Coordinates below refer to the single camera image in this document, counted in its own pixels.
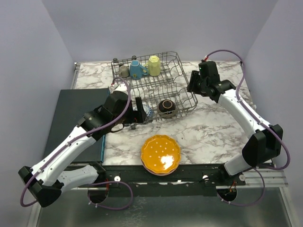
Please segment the pale yellow mug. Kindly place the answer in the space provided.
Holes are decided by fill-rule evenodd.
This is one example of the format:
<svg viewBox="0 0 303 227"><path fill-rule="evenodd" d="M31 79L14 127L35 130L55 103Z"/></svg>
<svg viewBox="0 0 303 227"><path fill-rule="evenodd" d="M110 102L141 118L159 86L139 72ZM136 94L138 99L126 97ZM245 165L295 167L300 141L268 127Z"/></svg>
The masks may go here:
<svg viewBox="0 0 303 227"><path fill-rule="evenodd" d="M148 60L148 73L150 76L159 76L161 71L160 59L156 55L152 55Z"/></svg>

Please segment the orange polka dot plate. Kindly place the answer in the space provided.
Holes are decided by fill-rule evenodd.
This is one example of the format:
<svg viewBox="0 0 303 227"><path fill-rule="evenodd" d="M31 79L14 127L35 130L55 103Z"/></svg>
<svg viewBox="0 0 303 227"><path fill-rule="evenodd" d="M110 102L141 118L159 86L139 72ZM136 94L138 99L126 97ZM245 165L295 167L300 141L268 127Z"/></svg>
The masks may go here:
<svg viewBox="0 0 303 227"><path fill-rule="evenodd" d="M167 135L154 135L141 147L141 162L156 173L168 173L179 166L181 152L178 143Z"/></svg>

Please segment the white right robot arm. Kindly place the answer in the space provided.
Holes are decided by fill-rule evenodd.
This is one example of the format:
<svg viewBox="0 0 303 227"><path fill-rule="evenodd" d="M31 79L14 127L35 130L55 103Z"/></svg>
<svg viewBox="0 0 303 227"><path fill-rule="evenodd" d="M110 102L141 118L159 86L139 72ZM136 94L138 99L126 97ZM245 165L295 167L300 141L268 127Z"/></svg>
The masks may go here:
<svg viewBox="0 0 303 227"><path fill-rule="evenodd" d="M218 181L229 185L235 175L257 167L280 155L283 129L259 116L227 79L221 80L214 61L203 61L192 71L187 91L209 97L227 110L244 130L248 141L241 154L227 161L218 173Z"/></svg>

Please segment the dark brown bowl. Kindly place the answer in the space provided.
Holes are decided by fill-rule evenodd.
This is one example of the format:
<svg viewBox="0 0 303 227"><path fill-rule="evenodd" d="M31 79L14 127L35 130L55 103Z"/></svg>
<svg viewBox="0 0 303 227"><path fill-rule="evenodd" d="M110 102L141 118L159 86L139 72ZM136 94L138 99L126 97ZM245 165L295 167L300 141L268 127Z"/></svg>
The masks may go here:
<svg viewBox="0 0 303 227"><path fill-rule="evenodd" d="M177 114L175 103L169 99L162 100L158 104L158 113L162 118L171 118Z"/></svg>

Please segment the grey wire dish rack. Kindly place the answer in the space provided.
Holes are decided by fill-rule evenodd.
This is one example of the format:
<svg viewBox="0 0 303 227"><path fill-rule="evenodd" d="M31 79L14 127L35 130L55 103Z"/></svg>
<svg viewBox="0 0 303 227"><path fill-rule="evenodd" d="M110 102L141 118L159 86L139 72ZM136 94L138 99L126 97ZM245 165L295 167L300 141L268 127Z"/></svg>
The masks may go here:
<svg viewBox="0 0 303 227"><path fill-rule="evenodd" d="M142 104L148 105L153 115L147 118L144 124L166 120L158 113L158 104L165 99L173 101L177 107L177 114L172 118L188 115L198 103L196 95L187 92L189 77L183 70L183 65L177 52L156 53L160 59L161 72L157 77L143 76L139 80L127 77L125 80L131 87L133 107L136 106L136 97L141 97Z"/></svg>

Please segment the small grey cup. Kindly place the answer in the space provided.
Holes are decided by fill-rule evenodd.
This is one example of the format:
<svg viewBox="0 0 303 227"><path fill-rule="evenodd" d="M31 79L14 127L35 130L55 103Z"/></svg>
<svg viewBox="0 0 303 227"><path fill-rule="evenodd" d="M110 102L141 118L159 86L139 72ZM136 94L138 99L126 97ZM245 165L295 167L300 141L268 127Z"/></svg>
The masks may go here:
<svg viewBox="0 0 303 227"><path fill-rule="evenodd" d="M129 68L128 68L128 66L121 65L121 66L119 67L118 75L119 75L119 77L121 77L121 78L127 78L127 77L129 77L129 76L130 76L130 73L129 73Z"/></svg>

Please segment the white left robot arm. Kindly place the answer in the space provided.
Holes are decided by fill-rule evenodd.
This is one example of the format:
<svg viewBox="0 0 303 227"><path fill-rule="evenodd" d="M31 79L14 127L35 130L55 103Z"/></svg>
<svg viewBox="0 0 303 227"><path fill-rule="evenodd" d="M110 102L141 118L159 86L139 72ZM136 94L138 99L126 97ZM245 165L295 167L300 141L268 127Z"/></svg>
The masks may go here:
<svg viewBox="0 0 303 227"><path fill-rule="evenodd" d="M103 105L85 113L68 137L47 157L32 167L20 168L18 175L25 184L21 206L33 205L32 202L24 203L26 191L30 191L36 202L45 208L72 188L87 184L101 186L105 181L105 170L101 165L88 164L72 171L67 171L66 167L104 135L112 133L116 125L143 123L146 113L142 99L136 97L135 102L136 110L133 109L130 93L114 91Z"/></svg>

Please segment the blue mug white inside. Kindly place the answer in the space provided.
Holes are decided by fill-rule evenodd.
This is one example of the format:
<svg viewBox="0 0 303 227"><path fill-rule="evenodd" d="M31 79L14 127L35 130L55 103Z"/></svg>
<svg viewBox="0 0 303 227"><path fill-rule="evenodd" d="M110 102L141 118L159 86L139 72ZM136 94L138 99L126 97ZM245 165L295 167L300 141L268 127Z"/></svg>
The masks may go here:
<svg viewBox="0 0 303 227"><path fill-rule="evenodd" d="M132 60L129 67L130 77L134 80L139 80L143 76L148 75L146 67L142 66L138 60Z"/></svg>

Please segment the pink plate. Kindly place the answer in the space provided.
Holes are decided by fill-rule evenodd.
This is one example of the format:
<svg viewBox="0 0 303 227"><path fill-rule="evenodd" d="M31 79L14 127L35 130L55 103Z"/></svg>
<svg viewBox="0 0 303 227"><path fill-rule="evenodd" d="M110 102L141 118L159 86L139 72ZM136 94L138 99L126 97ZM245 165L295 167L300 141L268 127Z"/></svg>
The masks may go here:
<svg viewBox="0 0 303 227"><path fill-rule="evenodd" d="M173 172L175 172L176 170L177 170L177 168L174 168L173 170L171 170L170 172L168 172L168 173L156 173L156 172L154 172L154 171L152 171L152 170L150 170L150 169L148 169L144 164L143 164L143 167L149 172L149 173L151 173L151 174L153 174L153 175L157 175L157 176L166 176L166 175L170 175L170 174L172 174Z"/></svg>

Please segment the orange blue patterned bowl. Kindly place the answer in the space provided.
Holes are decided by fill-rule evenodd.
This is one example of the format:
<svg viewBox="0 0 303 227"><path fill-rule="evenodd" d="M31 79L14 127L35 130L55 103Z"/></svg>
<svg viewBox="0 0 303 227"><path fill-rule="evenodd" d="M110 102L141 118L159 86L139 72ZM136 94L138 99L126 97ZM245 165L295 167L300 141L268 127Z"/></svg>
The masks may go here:
<svg viewBox="0 0 303 227"><path fill-rule="evenodd" d="M142 117L141 112L138 111L136 106L133 107L133 111L135 111L135 119L137 120L137 122L142 122L147 118L151 118L153 115L153 111L148 105L143 105L143 111L145 112L144 114L145 117Z"/></svg>

